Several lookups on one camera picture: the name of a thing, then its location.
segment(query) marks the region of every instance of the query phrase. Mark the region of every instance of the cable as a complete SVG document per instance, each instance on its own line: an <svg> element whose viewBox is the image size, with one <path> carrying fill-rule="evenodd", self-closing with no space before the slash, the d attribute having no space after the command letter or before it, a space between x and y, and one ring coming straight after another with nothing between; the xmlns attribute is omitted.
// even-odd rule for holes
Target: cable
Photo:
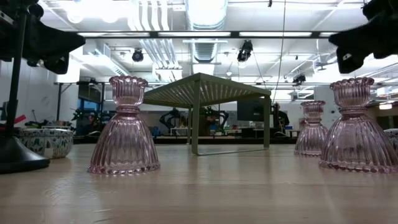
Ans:
<svg viewBox="0 0 398 224"><path fill-rule="evenodd" d="M278 80L276 82L274 99L272 99L272 104L275 103L276 91L278 90L278 84L279 84L279 79L280 79L280 70L282 68L282 54L284 52L284 42L285 42L285 22L286 22L286 0L285 0L285 3L284 3L284 26L283 26L283 29L282 29L282 47L280 48L279 74L278 74Z"/></svg>
<svg viewBox="0 0 398 224"><path fill-rule="evenodd" d="M253 51L253 56L254 56L254 59L255 59L255 61L256 61L257 69L259 70L259 73L260 73L260 76L261 76L262 83L264 84L264 87L265 87L265 88L266 88L266 90L267 90L266 81L265 81L265 80L264 80L264 78L262 77L262 74L261 74L261 70L260 70L259 64L257 63L256 53L254 53L254 51Z"/></svg>

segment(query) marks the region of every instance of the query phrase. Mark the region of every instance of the pink glass candle holder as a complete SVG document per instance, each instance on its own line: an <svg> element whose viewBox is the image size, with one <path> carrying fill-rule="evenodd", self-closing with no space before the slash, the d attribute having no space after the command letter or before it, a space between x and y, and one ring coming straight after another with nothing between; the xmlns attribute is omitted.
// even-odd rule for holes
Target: pink glass candle holder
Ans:
<svg viewBox="0 0 398 224"><path fill-rule="evenodd" d="M372 78L350 78L330 85L341 107L326 139L320 166L357 172L396 172L398 157L380 126L365 115Z"/></svg>
<svg viewBox="0 0 398 224"><path fill-rule="evenodd" d="M305 126L297 138L295 155L320 156L328 129L321 124L324 101L303 102Z"/></svg>
<svg viewBox="0 0 398 224"><path fill-rule="evenodd" d="M133 174L160 167L152 135L139 116L147 82L120 76L109 79L113 100L118 105L95 146L89 172Z"/></svg>

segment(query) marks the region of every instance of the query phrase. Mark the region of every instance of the black lamp base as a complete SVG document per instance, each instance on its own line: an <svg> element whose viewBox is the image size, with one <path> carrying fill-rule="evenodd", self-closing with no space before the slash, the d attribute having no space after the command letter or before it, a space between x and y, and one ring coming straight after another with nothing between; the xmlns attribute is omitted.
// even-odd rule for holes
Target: black lamp base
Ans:
<svg viewBox="0 0 398 224"><path fill-rule="evenodd" d="M0 137L0 174L43 169L49 164L50 159L32 152L18 138Z"/></svg>

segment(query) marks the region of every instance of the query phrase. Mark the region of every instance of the green metal table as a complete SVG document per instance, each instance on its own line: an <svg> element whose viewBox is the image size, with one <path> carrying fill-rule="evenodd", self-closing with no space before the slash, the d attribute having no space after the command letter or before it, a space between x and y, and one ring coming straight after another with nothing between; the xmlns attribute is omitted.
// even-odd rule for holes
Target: green metal table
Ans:
<svg viewBox="0 0 398 224"><path fill-rule="evenodd" d="M188 109L188 139L192 153L198 156L266 150L269 148L271 91L212 75L197 73L145 93L144 103ZM264 97L264 147L257 150L202 153L198 150L199 109L232 101Z"/></svg>

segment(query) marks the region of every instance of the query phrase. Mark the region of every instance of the wooden tabletop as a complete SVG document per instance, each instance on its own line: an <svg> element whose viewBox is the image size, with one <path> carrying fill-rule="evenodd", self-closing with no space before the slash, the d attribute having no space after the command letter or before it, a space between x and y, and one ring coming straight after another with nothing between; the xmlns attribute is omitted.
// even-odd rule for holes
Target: wooden tabletop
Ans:
<svg viewBox="0 0 398 224"><path fill-rule="evenodd" d="M203 157L162 145L160 170L132 176L87 173L93 148L77 145L47 169L0 175L0 223L398 222L398 174L321 169L317 158L294 156L294 145Z"/></svg>

